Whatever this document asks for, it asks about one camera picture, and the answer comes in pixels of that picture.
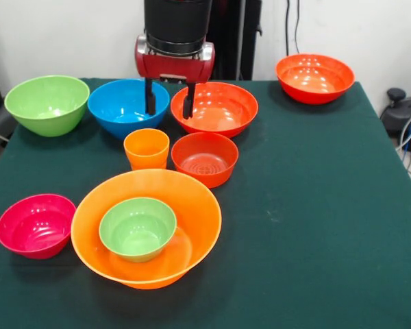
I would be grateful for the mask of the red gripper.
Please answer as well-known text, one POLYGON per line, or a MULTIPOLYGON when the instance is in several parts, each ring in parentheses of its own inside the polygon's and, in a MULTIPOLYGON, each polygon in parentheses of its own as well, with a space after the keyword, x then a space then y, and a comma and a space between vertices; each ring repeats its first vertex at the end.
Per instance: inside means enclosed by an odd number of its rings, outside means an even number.
POLYGON ((204 42, 195 55, 175 57, 155 52, 148 46, 146 36, 139 35, 135 44, 135 62, 138 74, 145 77, 145 112, 155 114, 152 80, 182 80, 187 82, 188 88, 183 103, 183 118, 192 118, 195 83, 205 83, 210 79, 214 58, 215 49, 211 42, 204 42))

